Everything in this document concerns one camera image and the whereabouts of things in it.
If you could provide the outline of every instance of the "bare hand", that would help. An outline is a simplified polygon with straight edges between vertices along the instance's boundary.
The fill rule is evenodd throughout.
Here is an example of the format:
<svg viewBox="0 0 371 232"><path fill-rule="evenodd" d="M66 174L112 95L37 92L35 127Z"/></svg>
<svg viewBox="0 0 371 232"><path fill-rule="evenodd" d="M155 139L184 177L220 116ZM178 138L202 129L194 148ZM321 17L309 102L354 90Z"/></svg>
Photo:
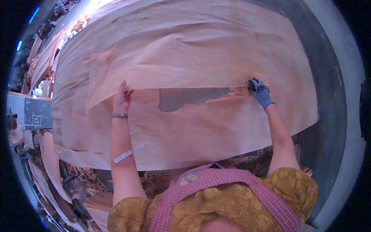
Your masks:
<svg viewBox="0 0 371 232"><path fill-rule="evenodd" d="M114 110L113 114L117 114L120 112L128 113L128 109L132 100L131 94L134 90L125 91L126 88L126 81L123 81L120 85L120 88L117 94L114 97Z"/></svg>

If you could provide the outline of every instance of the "mustard yellow floral blouse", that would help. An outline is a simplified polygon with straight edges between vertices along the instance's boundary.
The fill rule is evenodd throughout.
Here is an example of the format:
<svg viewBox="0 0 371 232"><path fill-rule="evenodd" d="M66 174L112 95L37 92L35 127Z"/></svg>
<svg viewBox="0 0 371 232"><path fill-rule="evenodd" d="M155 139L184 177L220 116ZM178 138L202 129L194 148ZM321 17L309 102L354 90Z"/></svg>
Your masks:
<svg viewBox="0 0 371 232"><path fill-rule="evenodd" d="M304 172L283 167L259 180L272 189L305 222L317 201L315 180ZM148 231L160 198L121 200L108 216L110 232ZM247 231L282 231L250 189L241 183L223 184L200 190L173 206L169 232L198 232L203 221L226 216Z"/></svg>

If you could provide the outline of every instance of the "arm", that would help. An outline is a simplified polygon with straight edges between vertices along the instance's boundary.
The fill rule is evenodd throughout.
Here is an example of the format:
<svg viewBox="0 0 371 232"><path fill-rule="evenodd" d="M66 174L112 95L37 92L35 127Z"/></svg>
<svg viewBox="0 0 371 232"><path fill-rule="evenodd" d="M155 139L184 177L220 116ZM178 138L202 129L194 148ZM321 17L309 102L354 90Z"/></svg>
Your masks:
<svg viewBox="0 0 371 232"><path fill-rule="evenodd" d="M114 98L113 113L128 113L130 106L131 92L125 92L126 82L124 81L118 93ZM113 205L115 206L119 201L127 197L142 197L147 198L140 181L137 166L133 154L124 158L118 163L114 159L123 153L132 149L129 124L126 118L113 118L112 119L112 141L110 152L110 164L112 181L114 184L114 199Z"/></svg>
<svg viewBox="0 0 371 232"><path fill-rule="evenodd" d="M270 98L268 87L262 81L253 78L249 80L249 91L268 115L270 135L273 143L273 156L268 174L280 167L292 167L300 170L295 156L294 143L285 123L277 112L275 103Z"/></svg>
<svg viewBox="0 0 371 232"><path fill-rule="evenodd" d="M280 167L293 167L300 170L295 156L294 143L285 123L277 112L276 105L268 105L265 112L268 115L270 135L273 143L273 156L270 161L268 174Z"/></svg>

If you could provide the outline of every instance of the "cardboard box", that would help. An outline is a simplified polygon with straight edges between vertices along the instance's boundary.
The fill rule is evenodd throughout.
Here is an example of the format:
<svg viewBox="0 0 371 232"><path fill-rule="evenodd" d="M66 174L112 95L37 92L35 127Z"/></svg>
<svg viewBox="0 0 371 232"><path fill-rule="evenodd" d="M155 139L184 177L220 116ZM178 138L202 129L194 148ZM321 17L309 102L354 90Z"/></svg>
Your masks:
<svg viewBox="0 0 371 232"><path fill-rule="evenodd" d="M44 81L43 85L43 98L50 98L53 91L53 82L52 81Z"/></svg>

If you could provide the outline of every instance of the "pink checkered apron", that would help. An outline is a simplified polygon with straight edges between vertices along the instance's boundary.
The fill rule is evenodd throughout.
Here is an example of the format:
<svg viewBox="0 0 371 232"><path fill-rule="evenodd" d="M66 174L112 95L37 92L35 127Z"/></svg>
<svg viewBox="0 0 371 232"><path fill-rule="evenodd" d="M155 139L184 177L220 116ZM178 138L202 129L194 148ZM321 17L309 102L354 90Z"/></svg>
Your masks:
<svg viewBox="0 0 371 232"><path fill-rule="evenodd" d="M278 222L284 232L297 232L301 223L294 211L253 174L241 169L213 169L211 164L185 172L161 194L149 232L167 232L173 206L188 195L220 184L243 182Z"/></svg>

